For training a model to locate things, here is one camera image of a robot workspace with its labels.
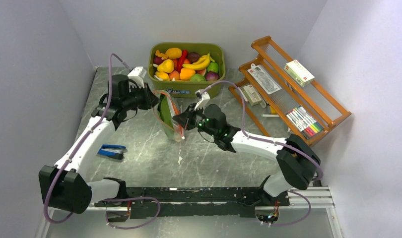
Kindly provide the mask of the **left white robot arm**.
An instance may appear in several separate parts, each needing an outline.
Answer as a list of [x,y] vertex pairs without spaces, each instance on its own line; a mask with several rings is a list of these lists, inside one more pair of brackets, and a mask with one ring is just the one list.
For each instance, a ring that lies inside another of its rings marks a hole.
[[127,202],[125,181],[103,178],[86,182],[83,175],[104,141],[125,122],[128,111],[150,110],[160,102],[140,76],[116,74],[108,93],[99,100],[89,122],[74,145],[53,166],[43,166],[39,184],[44,207],[81,214],[91,203],[109,200],[115,206]]

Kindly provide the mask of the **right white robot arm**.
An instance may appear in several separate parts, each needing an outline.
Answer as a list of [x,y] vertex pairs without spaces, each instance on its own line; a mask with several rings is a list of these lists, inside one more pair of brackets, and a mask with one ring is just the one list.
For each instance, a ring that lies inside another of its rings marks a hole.
[[306,190],[318,173],[321,161],[300,136],[274,138],[243,132],[227,122],[218,105],[197,110],[191,104],[172,119],[185,130],[197,129],[212,136],[214,144],[223,151],[250,153],[276,161],[280,171],[267,177],[258,193],[263,205],[271,205],[278,195],[292,188]]

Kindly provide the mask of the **clear zip top bag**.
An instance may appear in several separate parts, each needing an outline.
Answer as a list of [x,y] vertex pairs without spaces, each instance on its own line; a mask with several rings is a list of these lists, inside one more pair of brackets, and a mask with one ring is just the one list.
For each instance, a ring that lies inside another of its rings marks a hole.
[[154,114],[160,121],[167,138],[176,142],[183,141],[184,129],[173,120],[173,116],[181,113],[176,100],[165,90],[154,90],[154,95],[160,99],[159,104],[154,107]]

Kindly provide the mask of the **green leafy vegetable toy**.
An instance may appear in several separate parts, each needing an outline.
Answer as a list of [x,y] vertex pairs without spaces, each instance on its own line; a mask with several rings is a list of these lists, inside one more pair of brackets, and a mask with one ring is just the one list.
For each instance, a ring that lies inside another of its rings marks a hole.
[[172,114],[174,109],[171,100],[164,94],[160,95],[160,104],[157,109],[158,115],[161,119],[161,126],[169,140],[176,142],[181,141],[179,127],[172,121]]

